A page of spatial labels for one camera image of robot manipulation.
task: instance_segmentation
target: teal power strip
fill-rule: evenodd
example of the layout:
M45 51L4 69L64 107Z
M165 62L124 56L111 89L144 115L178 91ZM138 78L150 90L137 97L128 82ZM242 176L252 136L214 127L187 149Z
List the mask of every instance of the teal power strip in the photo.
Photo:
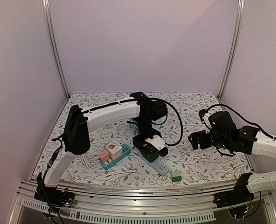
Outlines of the teal power strip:
M116 160L111 160L108 164L103 163L103 161L100 160L100 164L104 168L104 170L108 170L111 167L113 167L115 164L117 164L119 161L121 161L124 157L129 155L131 153L131 148L127 144L121 145L123 148L123 154L119 156Z

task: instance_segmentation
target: vertical metal post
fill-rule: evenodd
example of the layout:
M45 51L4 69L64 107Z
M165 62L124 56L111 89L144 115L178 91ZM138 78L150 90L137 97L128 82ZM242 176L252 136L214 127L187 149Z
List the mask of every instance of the vertical metal post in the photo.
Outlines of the vertical metal post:
M56 45L56 41L55 41L55 35L54 35L53 24L52 24L52 19L51 19L49 0L42 0L42 4L43 4L43 10L44 10L45 21L46 21L46 26L47 26L47 32L48 32L48 36L49 36L49 40L50 40L50 44L51 44L51 49L52 49L52 53L53 53L54 62L55 62L55 65L56 65L56 70L57 70L57 73L58 73L60 84L62 85L62 90L63 90L64 96L67 99L69 99L70 94L69 94L69 90L68 90L68 87L67 87L67 83L66 83L65 78L64 78L64 74L63 74L63 70L62 70L62 64L60 62L60 58L59 58L59 54L58 54L58 50L57 50L57 45Z
M222 83L221 83L221 87L220 87L220 90L219 90L219 93L218 93L218 96L217 96L217 98L220 99L220 100L222 100L222 97L224 95L226 85L227 85L227 82L228 82L228 78L229 78L229 75L230 75L231 67L232 67L232 64L233 64L233 61L234 61L236 47L237 47L237 43L238 43L238 39L239 39L239 35L240 35L240 30L241 30L241 25L242 25L242 16L243 16L243 12L244 12L244 6L245 6L245 0L239 0L238 7L237 7L236 20L235 20L234 36L233 36L232 43L231 43L231 49L230 49L229 57L228 57L228 60L227 60L225 73L224 73Z

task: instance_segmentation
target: white wall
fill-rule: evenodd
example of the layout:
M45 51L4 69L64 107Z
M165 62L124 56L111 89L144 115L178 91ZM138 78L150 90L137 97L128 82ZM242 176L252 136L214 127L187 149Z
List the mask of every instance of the white wall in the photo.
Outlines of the white wall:
M0 224L64 102L41 1L0 1Z
M246 1L223 102L276 135L276 1ZM258 173L276 170L275 159L251 156L251 160Z
M217 93L237 0L63 0L50 7L71 93Z

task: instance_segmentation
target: floral tablecloth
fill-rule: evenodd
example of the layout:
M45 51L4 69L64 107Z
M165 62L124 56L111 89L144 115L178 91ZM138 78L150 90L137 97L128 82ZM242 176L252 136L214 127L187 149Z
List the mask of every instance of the floral tablecloth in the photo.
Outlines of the floral tablecloth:
M72 105L91 107L112 102L128 96L128 93L89 93L74 94L69 99L61 113L46 146L35 167L34 175L43 172L52 153L59 147L58 142L51 139L59 136ZM199 110L218 101L209 93L146 93L150 97L162 98L172 103L179 111L184 124L184 135L181 143L168 148L168 155L162 161L170 170L181 170L182 181L172 183L170 176L160 176L149 167L137 153L133 146L133 128L126 120L105 125L90 133L91 148L94 154L99 154L109 142L114 140L120 144L126 143L131 147L131 154L120 161L113 168L105 171L101 169L87 169L81 158L76 158L62 176L62 181L76 184L100 184L109 186L123 186L132 188L162 187L175 185L190 185L237 179L241 174L250 172L244 154L237 153L235 157L220 155L215 148L193 150L188 141L190 133L204 129L198 117ZM161 131L168 143L176 142L180 126L172 108L168 107L168 120L164 125L155 126Z

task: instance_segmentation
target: white cord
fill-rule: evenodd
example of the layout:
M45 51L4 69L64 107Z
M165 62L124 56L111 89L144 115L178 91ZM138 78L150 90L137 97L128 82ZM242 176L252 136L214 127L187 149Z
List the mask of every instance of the white cord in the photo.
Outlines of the white cord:
M91 168L91 169L101 169L102 166L99 165L98 167L96 167L97 165L97 159L95 159L94 157L96 157L99 155L94 155L92 152L88 151L87 153L84 153L81 155L81 160L83 162L83 164L85 165L85 167L87 169Z

